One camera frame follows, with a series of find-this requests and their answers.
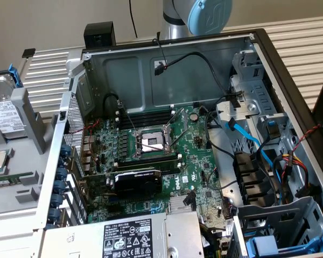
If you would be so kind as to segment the green motherboard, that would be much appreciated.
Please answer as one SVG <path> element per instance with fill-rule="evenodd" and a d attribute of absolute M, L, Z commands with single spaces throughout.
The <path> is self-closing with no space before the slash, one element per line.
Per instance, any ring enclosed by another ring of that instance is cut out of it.
<path fill-rule="evenodd" d="M 168 107 L 172 114 L 185 108 L 188 118 L 188 131 L 175 145 L 175 152 L 183 156 L 179 160 L 180 173 L 163 175 L 161 193 L 151 197 L 117 198 L 92 197 L 86 182 L 91 175 L 110 175 L 123 171 L 114 171 L 118 161 L 130 161 L 134 149 L 132 129 L 120 130 L 119 122 L 114 117 L 98 119 L 89 123 L 83 139 L 82 164 L 85 171 L 80 180 L 80 189 L 87 202 L 89 223 L 99 223 L 110 219 L 121 219 L 157 213 L 169 213 L 171 197 L 187 196 L 190 191 L 196 193 L 196 211 L 209 218 L 211 213 L 219 211 L 222 189 L 219 182 L 219 168 L 215 162 L 215 148 L 209 142 L 209 131 L 218 128 L 214 115 L 209 114 L 203 106 L 187 105 Z M 197 122 L 189 118 L 191 113 L 199 116 Z"/>

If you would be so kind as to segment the grey parts rack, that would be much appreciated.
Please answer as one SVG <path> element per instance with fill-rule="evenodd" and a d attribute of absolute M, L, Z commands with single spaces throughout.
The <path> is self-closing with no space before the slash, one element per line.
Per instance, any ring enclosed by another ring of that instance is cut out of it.
<path fill-rule="evenodd" d="M 9 151 L 0 176 L 33 174 L 21 177 L 21 184 L 0 187 L 0 214 L 37 206 L 54 132 L 50 121 L 32 107 L 26 89 L 13 90 L 11 101 L 22 119 L 26 137 L 8 140 L 0 132 L 0 151 Z"/>

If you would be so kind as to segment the black graphics card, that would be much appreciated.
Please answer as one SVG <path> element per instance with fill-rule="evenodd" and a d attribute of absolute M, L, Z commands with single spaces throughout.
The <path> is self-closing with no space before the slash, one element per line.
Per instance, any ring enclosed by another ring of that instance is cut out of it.
<path fill-rule="evenodd" d="M 151 197 L 163 188 L 162 172 L 156 169 L 123 171 L 110 175 L 91 175 L 83 178 L 92 197 L 117 198 Z"/>

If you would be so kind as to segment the coloured power wire black plug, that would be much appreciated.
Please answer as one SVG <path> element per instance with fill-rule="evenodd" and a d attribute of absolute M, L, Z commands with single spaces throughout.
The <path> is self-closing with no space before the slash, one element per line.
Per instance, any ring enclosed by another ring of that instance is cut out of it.
<path fill-rule="evenodd" d="M 276 169 L 276 164 L 278 162 L 285 162 L 284 170 L 281 174 Z M 309 182 L 309 173 L 307 167 L 304 165 L 303 161 L 301 161 L 298 157 L 295 156 L 294 151 L 290 150 L 287 154 L 280 154 L 279 156 L 276 156 L 275 159 L 272 162 L 272 172 L 274 175 L 277 176 L 278 180 L 278 190 L 280 194 L 279 202 L 281 204 L 286 203 L 286 196 L 284 193 L 284 187 L 283 184 L 286 182 L 286 178 L 288 175 L 290 175 L 291 171 L 293 170 L 293 166 L 299 167 L 304 172 L 304 186 L 300 188 L 296 194 L 296 198 L 303 198 L 307 196 L 315 196 L 321 194 L 321 189 L 317 185 L 313 185 Z"/>

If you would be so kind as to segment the black box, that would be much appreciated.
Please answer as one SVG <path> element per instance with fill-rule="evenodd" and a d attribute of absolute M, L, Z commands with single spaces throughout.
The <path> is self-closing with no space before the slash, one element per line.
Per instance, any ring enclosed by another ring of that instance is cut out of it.
<path fill-rule="evenodd" d="M 116 46 L 114 23 L 105 21 L 87 24 L 83 38 L 87 49 Z"/>

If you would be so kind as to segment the empty blue disk carrier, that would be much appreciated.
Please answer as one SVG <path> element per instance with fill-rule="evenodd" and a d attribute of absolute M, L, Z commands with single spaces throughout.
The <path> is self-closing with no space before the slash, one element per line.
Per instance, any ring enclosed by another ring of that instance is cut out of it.
<path fill-rule="evenodd" d="M 323 252 L 323 234 L 307 243 L 292 247 L 278 248 L 272 236 L 254 237 L 246 242 L 249 258 L 291 258 Z"/>

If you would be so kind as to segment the CPU socket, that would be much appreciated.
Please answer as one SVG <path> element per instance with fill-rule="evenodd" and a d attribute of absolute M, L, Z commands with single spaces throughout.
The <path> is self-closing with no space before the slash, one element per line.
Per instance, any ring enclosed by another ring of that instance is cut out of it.
<path fill-rule="evenodd" d="M 150 156 L 171 155 L 175 153 L 175 147 L 171 152 L 164 151 L 164 134 L 162 126 L 144 127 L 134 131 L 132 136 L 134 149 L 132 158 L 141 159 Z"/>

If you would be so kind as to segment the hard disk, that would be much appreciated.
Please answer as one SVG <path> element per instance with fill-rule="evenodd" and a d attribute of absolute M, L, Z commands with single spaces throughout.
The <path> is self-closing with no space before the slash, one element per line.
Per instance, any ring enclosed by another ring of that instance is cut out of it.
<path fill-rule="evenodd" d="M 13 90 L 22 86 L 14 66 L 0 71 L 0 132 L 8 140 L 26 137 L 22 119 L 11 101 Z"/>

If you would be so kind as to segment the black RAM slot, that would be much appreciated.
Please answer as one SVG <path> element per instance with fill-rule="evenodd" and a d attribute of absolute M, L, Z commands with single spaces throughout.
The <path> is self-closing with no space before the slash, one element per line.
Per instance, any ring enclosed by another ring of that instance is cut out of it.
<path fill-rule="evenodd" d="M 141 159 L 132 159 L 130 161 L 118 161 L 119 166 L 135 166 L 139 164 L 171 162 L 182 160 L 183 156 L 180 153 L 173 153 L 172 155 L 150 156 Z"/>
<path fill-rule="evenodd" d="M 172 113 L 170 110 L 167 110 L 158 112 L 135 113 L 129 116 L 135 128 L 140 128 L 167 124 L 167 122 L 172 118 Z M 120 122 L 118 127 L 120 128 L 120 130 L 133 128 L 131 121 L 129 120 L 127 115 L 119 117 L 119 120 Z"/>
<path fill-rule="evenodd" d="M 159 161 L 159 162 L 126 162 L 118 163 L 113 166 L 114 171 L 133 171 L 133 170 L 159 170 L 163 175 L 180 173 L 178 161 Z"/>
<path fill-rule="evenodd" d="M 114 122 L 130 123 L 127 116 L 125 115 L 122 109 L 118 109 L 119 115 L 116 115 L 113 119 Z M 170 109 L 166 110 L 156 110 L 156 111 L 148 111 L 148 112 L 137 112 L 137 113 L 128 113 L 132 122 L 135 124 L 139 124 L 145 121 L 159 121 L 159 120 L 170 120 L 173 116 L 172 111 Z"/>

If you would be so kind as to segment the silver chipset heat sink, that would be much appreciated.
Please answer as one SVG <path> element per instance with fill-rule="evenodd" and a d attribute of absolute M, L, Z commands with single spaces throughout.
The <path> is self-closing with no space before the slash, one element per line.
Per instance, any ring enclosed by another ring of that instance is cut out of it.
<path fill-rule="evenodd" d="M 191 206 L 185 206 L 183 204 L 183 200 L 186 196 L 177 196 L 171 197 L 169 202 L 169 213 L 170 214 L 181 214 L 181 213 L 188 213 L 193 212 Z"/>

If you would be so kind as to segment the silver power supply unit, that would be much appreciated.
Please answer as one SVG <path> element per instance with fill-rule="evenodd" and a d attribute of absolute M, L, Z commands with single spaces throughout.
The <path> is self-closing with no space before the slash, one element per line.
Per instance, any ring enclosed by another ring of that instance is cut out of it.
<path fill-rule="evenodd" d="M 195 212 L 152 214 L 46 231 L 40 258 L 204 258 Z"/>

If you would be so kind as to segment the open PC case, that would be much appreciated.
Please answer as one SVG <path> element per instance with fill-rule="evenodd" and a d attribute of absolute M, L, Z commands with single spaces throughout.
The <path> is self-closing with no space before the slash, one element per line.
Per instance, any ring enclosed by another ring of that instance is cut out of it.
<path fill-rule="evenodd" d="M 298 87 L 280 58 L 270 38 L 261 29 L 219 34 L 188 39 L 162 41 L 153 39 L 141 44 L 84 50 L 80 65 L 70 76 L 69 90 L 63 94 L 55 123 L 51 154 L 38 206 L 41 225 L 39 243 L 32 256 L 40 258 L 46 231 L 93 224 L 87 221 L 88 208 L 80 189 L 85 171 L 82 164 L 83 139 L 90 122 L 118 113 L 120 99 L 128 113 L 148 112 L 187 105 L 203 106 L 214 115 L 218 128 L 209 131 L 209 142 L 215 148 L 215 162 L 219 168 L 222 189 L 218 212 L 205 218 L 198 217 L 204 258 L 228 258 L 233 230 L 233 218 L 243 204 L 234 172 L 236 152 L 255 154 L 266 139 L 257 134 L 252 119 L 244 126 L 234 119 L 223 124 L 216 110 L 217 104 L 241 94 L 230 90 L 230 76 L 234 73 L 232 61 L 241 51 L 255 51 L 272 84 L 270 96 L 289 122 L 280 137 L 270 140 L 263 150 L 271 161 L 280 154 L 294 151 L 308 169 L 309 182 L 318 185 L 321 194 L 312 197 L 323 213 L 323 128 L 312 115 Z M 61 145 L 71 146 L 63 203 L 57 223 L 47 222 L 51 207 L 53 183 Z M 277 176 L 264 158 L 256 157 L 258 164 L 274 183 L 279 202 Z M 293 166 L 284 182 L 286 203 L 296 198 L 304 186 L 304 172 Z"/>

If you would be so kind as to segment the metal CPU socket cover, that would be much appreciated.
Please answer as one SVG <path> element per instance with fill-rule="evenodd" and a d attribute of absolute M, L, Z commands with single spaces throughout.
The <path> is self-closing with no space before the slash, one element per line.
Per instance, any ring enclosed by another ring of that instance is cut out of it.
<path fill-rule="evenodd" d="M 171 119 L 162 126 L 162 131 L 164 134 L 164 151 L 171 152 L 171 149 L 188 131 L 188 118 L 184 107 L 173 113 Z"/>

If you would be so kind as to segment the green RAM stick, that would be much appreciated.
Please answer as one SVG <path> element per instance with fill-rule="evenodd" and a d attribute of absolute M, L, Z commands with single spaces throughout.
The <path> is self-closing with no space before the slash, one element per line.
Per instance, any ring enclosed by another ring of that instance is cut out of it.
<path fill-rule="evenodd" d="M 0 187 L 13 184 L 21 184 L 20 178 L 23 176 L 30 176 L 33 172 L 20 173 L 15 175 L 2 175 L 0 176 Z"/>

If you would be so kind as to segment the metal disk bay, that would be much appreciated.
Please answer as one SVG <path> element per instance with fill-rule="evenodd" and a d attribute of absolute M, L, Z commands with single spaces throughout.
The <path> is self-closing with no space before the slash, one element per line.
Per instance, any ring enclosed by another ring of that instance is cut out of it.
<path fill-rule="evenodd" d="M 246 242 L 254 237 L 272 236 L 278 248 L 292 247 L 323 234 L 323 213 L 312 197 L 271 207 L 246 205 L 238 208 L 228 258 L 249 258 Z M 323 258 L 323 252 L 291 258 Z"/>

